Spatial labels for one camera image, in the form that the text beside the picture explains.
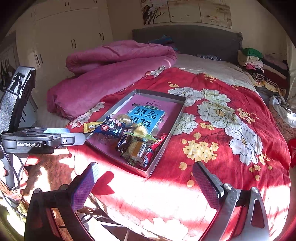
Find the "yellow wrapper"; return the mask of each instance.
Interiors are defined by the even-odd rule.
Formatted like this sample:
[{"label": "yellow wrapper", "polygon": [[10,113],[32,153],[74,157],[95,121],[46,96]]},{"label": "yellow wrapper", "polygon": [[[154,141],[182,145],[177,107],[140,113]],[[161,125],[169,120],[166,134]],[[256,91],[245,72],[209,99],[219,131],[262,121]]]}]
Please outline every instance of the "yellow wrapper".
[{"label": "yellow wrapper", "polygon": [[98,127],[98,125],[102,124],[102,121],[94,121],[94,122],[89,122],[89,123],[84,123],[83,124],[83,133],[89,133],[93,132],[95,128]]}]

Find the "white bedsheet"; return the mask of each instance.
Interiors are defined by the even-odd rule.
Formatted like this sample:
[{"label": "white bedsheet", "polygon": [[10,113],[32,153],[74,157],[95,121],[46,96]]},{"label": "white bedsheet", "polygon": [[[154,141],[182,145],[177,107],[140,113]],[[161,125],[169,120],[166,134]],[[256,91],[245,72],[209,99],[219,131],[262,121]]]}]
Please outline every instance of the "white bedsheet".
[{"label": "white bedsheet", "polygon": [[226,84],[245,87],[258,93],[248,75],[232,63],[199,58],[188,54],[177,54],[177,62],[173,67],[193,74],[204,72],[213,75]]},{"label": "white bedsheet", "polygon": [[37,110],[37,126],[46,128],[64,128],[70,120],[62,118],[55,113],[50,113],[46,105]]}]

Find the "bed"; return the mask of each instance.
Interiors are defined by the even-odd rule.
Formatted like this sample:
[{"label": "bed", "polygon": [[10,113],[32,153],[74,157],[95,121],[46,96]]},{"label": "bed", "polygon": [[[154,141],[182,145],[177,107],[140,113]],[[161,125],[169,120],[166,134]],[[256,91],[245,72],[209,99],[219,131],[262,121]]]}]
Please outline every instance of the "bed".
[{"label": "bed", "polygon": [[[75,172],[81,172],[90,161],[100,164],[102,178],[92,193],[116,222],[155,240],[189,241],[201,237],[216,213],[191,177],[192,164],[202,161],[222,182],[240,189],[260,189],[271,240],[275,239],[289,208],[291,157],[249,76],[236,66],[241,34],[185,25],[133,30],[133,38],[142,43],[163,34],[171,36],[181,52],[172,68],[161,65],[147,71],[139,81],[101,98],[67,125],[70,131],[81,132],[84,122],[96,121],[135,88],[188,97],[153,175],[147,180],[138,177],[87,145],[68,148]],[[222,61],[194,56],[197,54],[215,55]],[[223,240],[229,238],[238,212]]]}]

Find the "folded pink blanket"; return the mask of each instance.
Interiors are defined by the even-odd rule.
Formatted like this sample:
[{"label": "folded pink blanket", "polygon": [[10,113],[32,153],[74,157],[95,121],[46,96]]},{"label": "folded pink blanket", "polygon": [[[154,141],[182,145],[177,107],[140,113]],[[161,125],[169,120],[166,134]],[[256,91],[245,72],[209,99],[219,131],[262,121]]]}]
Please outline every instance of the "folded pink blanket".
[{"label": "folded pink blanket", "polygon": [[158,44],[133,40],[113,42],[67,57],[66,66],[76,76],[47,92],[47,109],[68,119],[83,115],[105,95],[114,94],[141,79],[147,71],[176,62],[175,51]]}]

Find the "cabinet door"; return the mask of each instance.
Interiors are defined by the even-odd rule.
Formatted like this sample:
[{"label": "cabinet door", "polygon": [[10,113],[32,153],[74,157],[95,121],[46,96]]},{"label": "cabinet door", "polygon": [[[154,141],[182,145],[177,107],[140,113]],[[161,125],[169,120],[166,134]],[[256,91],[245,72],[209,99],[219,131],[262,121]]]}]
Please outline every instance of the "cabinet door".
[{"label": "cabinet door", "polygon": [[38,68],[35,47],[34,8],[25,11],[17,20],[16,44],[20,65]]},{"label": "cabinet door", "polygon": [[98,9],[63,12],[36,21],[36,55],[40,67],[36,71],[36,87],[32,96],[40,106],[47,90],[71,73],[65,60],[73,52],[101,45]]},{"label": "cabinet door", "polygon": [[109,20],[109,13],[106,0],[96,0],[99,10],[99,22],[102,29],[102,39],[104,44],[113,41],[112,30]]},{"label": "cabinet door", "polygon": [[70,11],[70,0],[48,0],[35,5],[34,14],[40,20],[65,11]]},{"label": "cabinet door", "polygon": [[97,8],[98,0],[70,0],[71,10]]},{"label": "cabinet door", "polygon": [[71,19],[71,34],[74,51],[96,48],[103,44],[103,36],[98,20],[98,9],[80,9],[67,12]]}]

